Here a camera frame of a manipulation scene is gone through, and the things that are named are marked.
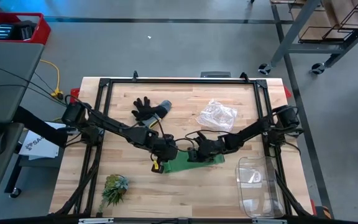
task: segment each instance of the concrete floor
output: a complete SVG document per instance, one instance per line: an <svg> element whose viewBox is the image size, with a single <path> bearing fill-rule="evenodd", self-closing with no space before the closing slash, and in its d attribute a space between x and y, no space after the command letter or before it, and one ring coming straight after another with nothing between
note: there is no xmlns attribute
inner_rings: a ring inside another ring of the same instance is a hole
<svg viewBox="0 0 358 224"><path fill-rule="evenodd" d="M252 7L244 0L98 0L97 4L87 0L15 0L2 1L1 7L46 16L272 19L268 0L256 0ZM287 12L286 6L280 6L282 19L290 18ZM278 47L273 25L49 25L52 32L42 58L59 66L60 88L65 93L79 87L82 77L129 77L133 70L142 77L198 77L202 71L218 70L230 71L233 76L246 72L250 77L265 78L256 69L268 62ZM328 55L299 54L291 58L334 216L358 221L358 45L318 77L308 70ZM37 73L55 86L53 68L40 64ZM290 88L283 61L269 77L282 78ZM43 85L36 76L32 81ZM22 106L45 120L63 113L61 106L31 91L25 94ZM300 138L298 144L311 198L317 200L304 140ZM8 198L0 188L0 208L6 208L0 211L0 218L45 215L57 174L57 170L24 169L18 183L23 190L19 198Z"/></svg>

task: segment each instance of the white paper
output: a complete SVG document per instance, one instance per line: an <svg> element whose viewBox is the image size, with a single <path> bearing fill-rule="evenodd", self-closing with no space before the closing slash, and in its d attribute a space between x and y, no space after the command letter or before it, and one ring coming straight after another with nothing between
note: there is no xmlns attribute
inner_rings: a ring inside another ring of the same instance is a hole
<svg viewBox="0 0 358 224"><path fill-rule="evenodd" d="M49 126L58 129L64 128L65 124L59 123L50 123ZM54 143L46 140L44 137L35 134L32 131L27 133L25 140L23 142L23 146L20 149L19 155L29 156L29 160L40 159L40 158L55 158L59 154L59 147Z"/></svg>

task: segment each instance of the yellow cable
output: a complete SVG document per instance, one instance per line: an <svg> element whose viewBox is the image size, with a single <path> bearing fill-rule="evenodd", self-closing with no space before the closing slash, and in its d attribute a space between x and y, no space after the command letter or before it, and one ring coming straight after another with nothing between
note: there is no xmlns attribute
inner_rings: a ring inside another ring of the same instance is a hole
<svg viewBox="0 0 358 224"><path fill-rule="evenodd" d="M60 85L60 71L59 71L59 68L58 68L54 63L49 62L49 61L47 61L47 60L42 60L42 59L41 59L40 62L47 63L47 64L53 66L53 67L56 69L56 71L57 71L57 84L56 84L56 89L55 89L55 91L52 93L52 96L53 96L53 97L57 97L59 93L60 93L60 94L63 94L63 92L60 91L60 89L59 89L59 85Z"/></svg>

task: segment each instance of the butcher block tabletop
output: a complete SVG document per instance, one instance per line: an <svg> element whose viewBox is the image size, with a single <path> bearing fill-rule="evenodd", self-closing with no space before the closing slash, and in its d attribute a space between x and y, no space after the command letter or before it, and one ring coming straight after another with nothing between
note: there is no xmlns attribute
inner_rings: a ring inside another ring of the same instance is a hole
<svg viewBox="0 0 358 224"><path fill-rule="evenodd" d="M84 77L81 101L92 107L96 99L100 77ZM284 87L280 78L267 78L268 92L272 108L287 104ZM109 105L109 116L129 126L135 124L131 111L135 110L133 101L147 96L151 106L163 100L172 102L172 108L161 124L166 134L175 139L186 133L207 129L196 121L197 116L214 99L224 106L235 108L237 118L231 131L236 133L257 121L258 114L252 85L241 84L179 84L179 83L115 83ZM106 90L101 100L104 108ZM261 97L266 115L263 97ZM158 125L154 130L161 133ZM205 133L209 139L218 134ZM296 145L296 140L287 137ZM178 141L178 147L186 149L187 141ZM56 212L70 198L77 188L86 145L74 144L65 149L58 175L50 212ZM96 191L93 200L92 216L98 212L106 177L111 174L122 175L129 180L129 188L124 201L110 205L103 210L104 217L136 218L248 218L240 209L237 194L236 174L234 172L242 157L263 157L261 137L257 136L244 144L233 154L224 155L225 162L169 174L151 172L150 153L135 148L124 138L107 132L104 135L103 150L98 172ZM312 213L308 188L303 173L299 152L289 146L282 146L281 153L286 181L296 199L306 211ZM88 187L83 194L81 211L85 208Z"/></svg>

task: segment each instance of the caster wheel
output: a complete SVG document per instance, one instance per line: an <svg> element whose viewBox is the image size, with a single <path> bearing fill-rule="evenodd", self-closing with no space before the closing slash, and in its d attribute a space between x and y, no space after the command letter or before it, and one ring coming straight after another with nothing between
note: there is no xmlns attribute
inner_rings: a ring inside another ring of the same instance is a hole
<svg viewBox="0 0 358 224"><path fill-rule="evenodd" d="M268 75L270 73L271 69L270 66L267 64L259 65L258 72L264 75Z"/></svg>
<svg viewBox="0 0 358 224"><path fill-rule="evenodd" d="M17 198L22 193L21 189L14 188L13 192L9 195L10 198Z"/></svg>
<svg viewBox="0 0 358 224"><path fill-rule="evenodd" d="M315 75L320 75L325 71L326 67L323 63L316 63L311 67L310 72Z"/></svg>

